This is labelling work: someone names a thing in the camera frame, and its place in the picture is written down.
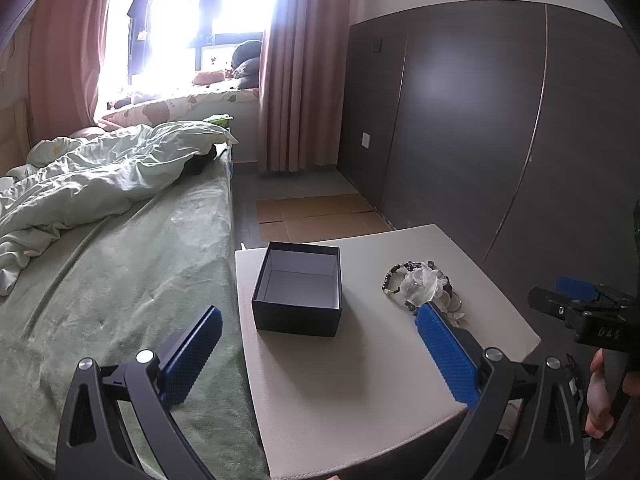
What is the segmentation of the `person's right hand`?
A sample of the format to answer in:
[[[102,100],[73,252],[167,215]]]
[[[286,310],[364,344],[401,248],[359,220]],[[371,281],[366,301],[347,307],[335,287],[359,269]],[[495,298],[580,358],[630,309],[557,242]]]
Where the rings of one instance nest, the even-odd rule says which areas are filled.
[[[611,415],[612,401],[604,378],[603,350],[599,349],[590,364],[590,382],[587,390],[588,413],[585,430],[589,437],[601,439],[614,426]]]

